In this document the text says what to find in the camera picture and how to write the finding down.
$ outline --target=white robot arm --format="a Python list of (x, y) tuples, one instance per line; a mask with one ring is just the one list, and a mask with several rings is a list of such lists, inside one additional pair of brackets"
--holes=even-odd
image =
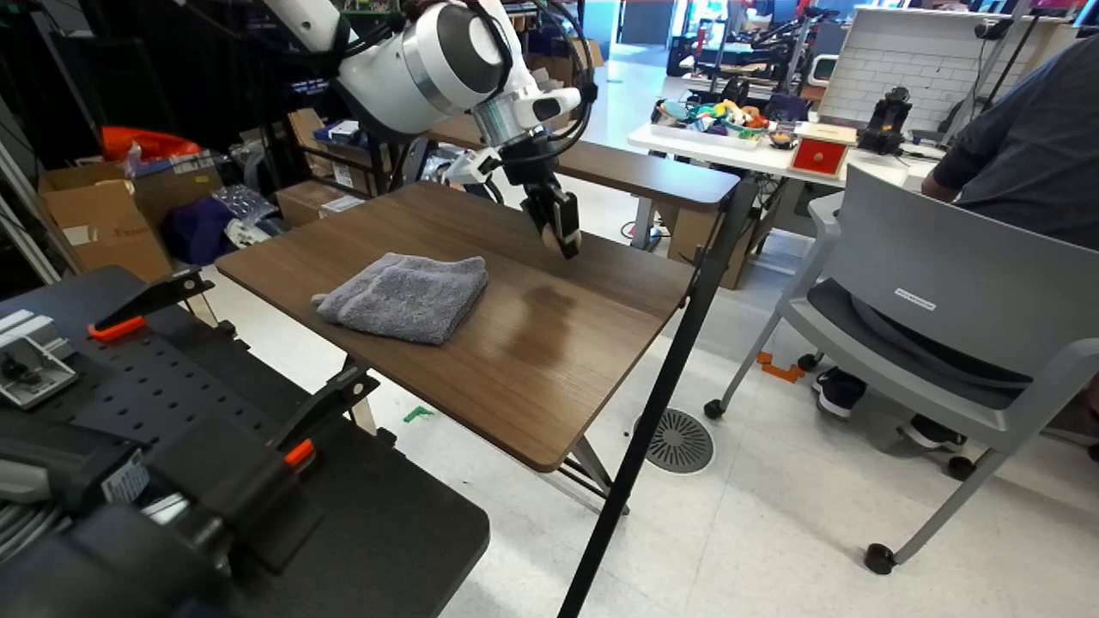
[(577, 249), (577, 202), (559, 191), (544, 160), (559, 150), (532, 142), (544, 138), (550, 120), (588, 107), (594, 88), (543, 93), (499, 0), (432, 2), (411, 27), (378, 46), (360, 46), (329, 0), (264, 2), (303, 47), (338, 58), (335, 85), (367, 130), (414, 138), (449, 114), (471, 114), (485, 150), (453, 165), (462, 183), (503, 165), (508, 178), (528, 188), (532, 220), (550, 225), (566, 253)]

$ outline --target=chair wheel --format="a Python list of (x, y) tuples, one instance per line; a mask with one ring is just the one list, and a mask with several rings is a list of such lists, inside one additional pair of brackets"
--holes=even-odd
[(975, 471), (975, 462), (969, 458), (949, 459), (949, 478), (953, 478), (953, 481), (969, 481), (972, 471)]
[(722, 399), (712, 399), (712, 403), (704, 404), (704, 412), (707, 412), (707, 419), (722, 419), (722, 414), (725, 414)]
[(797, 366), (801, 366), (801, 372), (815, 372), (815, 366), (819, 366), (819, 357), (816, 357), (816, 355), (801, 355), (801, 357), (797, 357)]
[(896, 551), (881, 541), (867, 541), (863, 564), (864, 564), (864, 571), (886, 577), (896, 566)]

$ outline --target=folded towel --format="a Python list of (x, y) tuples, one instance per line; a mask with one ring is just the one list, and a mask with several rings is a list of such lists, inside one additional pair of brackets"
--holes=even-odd
[(485, 259), (385, 253), (320, 297), (329, 323), (411, 344), (447, 344), (486, 285)]

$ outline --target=tile floor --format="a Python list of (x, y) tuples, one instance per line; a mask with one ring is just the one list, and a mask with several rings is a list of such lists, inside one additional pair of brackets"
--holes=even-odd
[[(625, 144), (627, 126), (645, 120), (645, 109), (630, 107), (664, 93), (660, 72), (649, 70), (651, 78), (641, 83), (625, 72), (636, 65), (603, 72), (594, 142)], [(594, 234), (613, 238), (630, 217), (627, 194), (580, 183), (572, 188)], [(767, 269), (717, 296), (675, 387), (675, 410), (701, 414), (725, 387), (803, 247), (797, 238), (775, 238)], [(256, 357), (305, 387), (320, 387), (338, 366), (334, 347), (215, 272), (214, 277), (215, 311), (241, 326)], [(612, 471), (668, 333), (673, 326), (591, 428)], [(797, 357), (803, 344), (778, 331), (772, 350)], [(486, 556), (447, 618), (556, 614), (594, 529), (591, 497), (559, 478), (528, 474), (447, 414), (404, 421), (414, 404), (422, 403), (395, 383), (369, 394), (373, 419), (397, 446), (492, 514)], [(864, 403), (852, 421), (828, 421), (803, 383), (751, 372), (733, 410), (707, 421), (715, 459), (701, 474), (641, 471), (630, 514), (617, 526), (585, 614), (1099, 614), (1099, 462), (1053, 440), (1025, 446), (913, 564), (891, 577), (864, 572), (859, 556), (867, 538), (902, 541), (953, 487), (930, 459), (896, 446), (898, 414)]]

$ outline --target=gray chair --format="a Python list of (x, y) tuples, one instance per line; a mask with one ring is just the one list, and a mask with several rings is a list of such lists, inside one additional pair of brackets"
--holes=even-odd
[[(859, 165), (849, 167), (844, 194), (816, 198), (815, 217), (819, 234), (803, 272), (707, 414), (728, 410), (787, 319), (872, 390), (981, 442), (963, 483), (902, 550), (864, 550), (864, 566), (888, 572), (1099, 373), (1099, 249), (902, 191)], [(1023, 373), (1021, 390), (972, 387), (934, 357), (898, 350), (852, 315), (852, 297), (963, 357)]]

